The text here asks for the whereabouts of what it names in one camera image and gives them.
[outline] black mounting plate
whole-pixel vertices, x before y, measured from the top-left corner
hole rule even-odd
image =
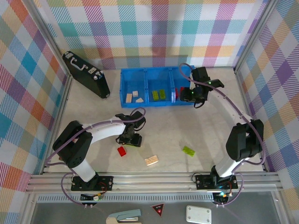
[[[229,197],[220,196],[219,193],[213,193],[214,204],[226,204]]]
[[[238,183],[234,180],[237,180],[235,176],[229,181],[232,185],[232,189],[238,189]],[[221,189],[221,190],[229,190],[230,185],[228,182],[223,184],[219,184],[214,186],[213,181],[210,175],[196,175],[195,176],[196,182],[196,190],[205,190],[205,189]]]
[[[71,191],[105,191],[105,185],[100,184],[100,182],[106,185],[107,191],[112,190],[113,176],[99,176],[97,184],[93,188],[91,188],[79,176],[75,176],[72,180]]]

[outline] triangle sticker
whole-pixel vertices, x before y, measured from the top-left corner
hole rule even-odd
[[[157,205],[152,206],[152,208],[156,211],[156,213],[158,213],[158,215],[160,217],[162,217],[163,207],[164,207],[164,204],[157,204]]]

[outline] checkered wall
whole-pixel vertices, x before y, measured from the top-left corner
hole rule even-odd
[[[270,170],[299,223],[299,0],[279,2],[240,80],[251,113],[264,123]]]
[[[104,69],[233,66],[267,0],[35,0],[62,51]]]
[[[0,0],[0,224],[14,224],[66,75],[21,0]]]

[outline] black briefcase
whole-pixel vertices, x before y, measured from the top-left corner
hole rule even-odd
[[[66,63],[66,66],[69,68],[74,79],[93,91],[99,97],[109,97],[110,90],[105,75],[100,69],[94,67],[92,64],[83,60],[71,51],[65,52],[62,59]]]

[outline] blue compartment tray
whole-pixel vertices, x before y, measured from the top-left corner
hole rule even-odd
[[[190,68],[185,66],[182,70],[185,75],[190,76]],[[121,107],[193,105],[176,99],[176,89],[180,93],[181,87],[189,86],[190,82],[180,74],[178,67],[122,69]],[[160,90],[164,90],[165,99],[161,99]],[[132,94],[133,91],[138,91],[138,97],[132,97],[132,102],[126,103],[127,93]],[[158,92],[159,100],[154,100],[153,91]],[[139,98],[143,99],[142,103],[136,103]]]

